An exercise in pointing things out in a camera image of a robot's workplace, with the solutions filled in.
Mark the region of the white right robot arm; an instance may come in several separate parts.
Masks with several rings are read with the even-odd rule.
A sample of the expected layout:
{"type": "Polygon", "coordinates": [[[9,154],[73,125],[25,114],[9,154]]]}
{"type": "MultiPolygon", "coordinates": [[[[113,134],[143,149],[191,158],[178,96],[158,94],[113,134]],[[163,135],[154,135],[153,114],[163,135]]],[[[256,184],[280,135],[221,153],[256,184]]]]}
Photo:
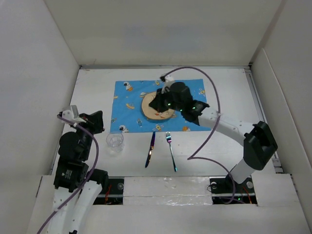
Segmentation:
{"type": "Polygon", "coordinates": [[[278,148],[267,123],[252,124],[220,114],[209,104],[193,99],[189,87],[183,82],[173,82],[157,89],[149,106],[158,112],[180,111],[188,122],[211,128],[243,146],[243,158],[231,170],[231,177],[225,180],[225,186],[231,192],[241,189],[253,172],[263,170],[278,148]]]}

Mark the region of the blue space-print cloth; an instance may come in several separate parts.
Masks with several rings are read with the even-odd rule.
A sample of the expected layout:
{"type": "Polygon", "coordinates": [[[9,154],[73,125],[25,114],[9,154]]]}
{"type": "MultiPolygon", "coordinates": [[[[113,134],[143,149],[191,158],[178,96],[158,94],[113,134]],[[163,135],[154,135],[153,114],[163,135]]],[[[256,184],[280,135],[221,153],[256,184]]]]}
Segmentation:
{"type": "Polygon", "coordinates": [[[147,133],[209,131],[209,127],[200,127],[186,121],[180,111],[176,117],[165,121],[150,120],[144,116],[141,103],[147,93],[162,87],[158,80],[116,81],[112,106],[110,132],[147,133]]]}

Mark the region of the beige bird-pattern plate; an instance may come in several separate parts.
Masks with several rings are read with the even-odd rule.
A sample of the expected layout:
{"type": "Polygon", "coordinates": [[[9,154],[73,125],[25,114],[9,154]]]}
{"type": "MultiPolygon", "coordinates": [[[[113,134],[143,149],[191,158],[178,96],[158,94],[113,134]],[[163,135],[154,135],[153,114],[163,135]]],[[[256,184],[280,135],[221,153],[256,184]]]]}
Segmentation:
{"type": "Polygon", "coordinates": [[[149,106],[149,103],[156,97],[156,92],[147,93],[141,103],[141,109],[148,119],[150,120],[157,120],[157,121],[165,121],[171,118],[176,117],[176,113],[174,110],[167,110],[165,112],[158,112],[154,110],[152,107],[149,106]]]}

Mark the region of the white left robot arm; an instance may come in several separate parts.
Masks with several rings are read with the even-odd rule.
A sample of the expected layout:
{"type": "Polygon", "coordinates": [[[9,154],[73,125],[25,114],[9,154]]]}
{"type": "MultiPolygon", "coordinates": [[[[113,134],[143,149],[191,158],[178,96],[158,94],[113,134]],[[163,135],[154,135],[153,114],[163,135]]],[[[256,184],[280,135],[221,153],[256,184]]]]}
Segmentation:
{"type": "Polygon", "coordinates": [[[38,233],[79,234],[95,199],[109,186],[108,173],[96,169],[99,144],[95,135],[104,131],[103,112],[78,114],[70,106],[57,117],[74,131],[59,139],[53,211],[38,233]]]}

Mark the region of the clear plastic cup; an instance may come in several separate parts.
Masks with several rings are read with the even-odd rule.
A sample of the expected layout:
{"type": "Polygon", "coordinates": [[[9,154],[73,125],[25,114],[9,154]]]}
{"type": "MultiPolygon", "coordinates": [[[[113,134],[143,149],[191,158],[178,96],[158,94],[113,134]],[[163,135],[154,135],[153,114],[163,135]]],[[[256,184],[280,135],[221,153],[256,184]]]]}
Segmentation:
{"type": "Polygon", "coordinates": [[[124,148],[124,137],[122,133],[109,133],[106,142],[113,152],[119,153],[124,148]]]}

